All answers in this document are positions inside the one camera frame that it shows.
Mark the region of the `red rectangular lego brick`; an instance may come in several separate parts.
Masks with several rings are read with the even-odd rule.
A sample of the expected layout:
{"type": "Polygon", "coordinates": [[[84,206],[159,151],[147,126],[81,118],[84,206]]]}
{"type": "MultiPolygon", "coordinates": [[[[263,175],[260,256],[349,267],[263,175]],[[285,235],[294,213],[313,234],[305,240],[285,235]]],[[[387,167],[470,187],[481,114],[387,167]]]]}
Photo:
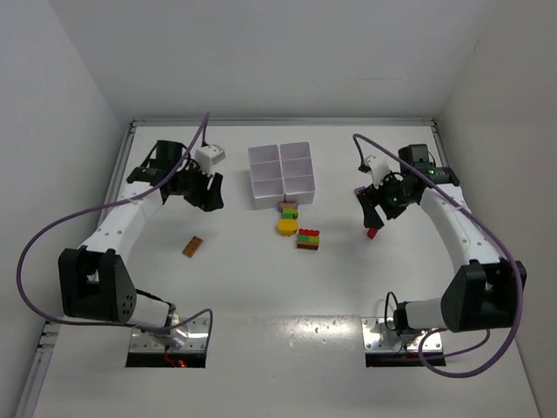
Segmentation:
{"type": "Polygon", "coordinates": [[[369,228],[366,235],[369,239],[374,239],[377,236],[378,232],[378,229],[369,228]]]}

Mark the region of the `tan lego plate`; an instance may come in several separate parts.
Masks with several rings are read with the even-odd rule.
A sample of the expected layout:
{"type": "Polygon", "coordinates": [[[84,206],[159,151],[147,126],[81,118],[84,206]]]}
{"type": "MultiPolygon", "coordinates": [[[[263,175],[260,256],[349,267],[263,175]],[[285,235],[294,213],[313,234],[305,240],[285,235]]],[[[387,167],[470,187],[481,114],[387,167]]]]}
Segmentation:
{"type": "Polygon", "coordinates": [[[198,236],[193,236],[190,241],[182,250],[182,254],[187,258],[192,258],[193,255],[198,251],[198,249],[203,244],[203,240],[198,236]]]}

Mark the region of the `red sloped lego brick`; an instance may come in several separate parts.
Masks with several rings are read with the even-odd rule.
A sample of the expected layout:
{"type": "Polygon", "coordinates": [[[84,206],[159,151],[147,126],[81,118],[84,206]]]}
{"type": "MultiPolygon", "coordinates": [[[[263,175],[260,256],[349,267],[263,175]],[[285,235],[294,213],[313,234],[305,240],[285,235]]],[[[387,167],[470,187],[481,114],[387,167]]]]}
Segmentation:
{"type": "Polygon", "coordinates": [[[320,235],[319,230],[306,229],[306,228],[300,228],[298,230],[298,233],[299,233],[299,235],[303,235],[303,236],[307,236],[307,237],[318,237],[320,235]]]}

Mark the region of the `brown lego plate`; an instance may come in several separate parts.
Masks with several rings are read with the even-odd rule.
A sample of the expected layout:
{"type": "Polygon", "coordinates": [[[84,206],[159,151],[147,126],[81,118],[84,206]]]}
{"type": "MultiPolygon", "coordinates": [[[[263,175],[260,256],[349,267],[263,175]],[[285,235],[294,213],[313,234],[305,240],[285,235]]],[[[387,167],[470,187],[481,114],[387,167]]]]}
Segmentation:
{"type": "Polygon", "coordinates": [[[297,243],[297,248],[317,251],[319,249],[319,243],[302,241],[297,243]]]}

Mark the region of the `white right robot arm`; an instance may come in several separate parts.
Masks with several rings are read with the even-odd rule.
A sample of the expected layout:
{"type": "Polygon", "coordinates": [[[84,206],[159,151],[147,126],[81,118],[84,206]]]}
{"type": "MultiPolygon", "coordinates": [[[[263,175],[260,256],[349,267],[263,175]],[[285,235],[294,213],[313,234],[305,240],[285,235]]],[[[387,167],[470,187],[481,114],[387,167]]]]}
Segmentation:
{"type": "Polygon", "coordinates": [[[465,214],[468,206],[454,171],[437,166],[426,145],[399,149],[398,171],[374,155],[361,156],[359,170],[372,183],[356,190],[371,233],[417,205],[433,222],[453,264],[446,291],[432,300],[403,301],[393,312],[393,330],[409,334],[431,328],[454,333],[508,328],[517,311],[517,293],[527,278],[465,214]]]}

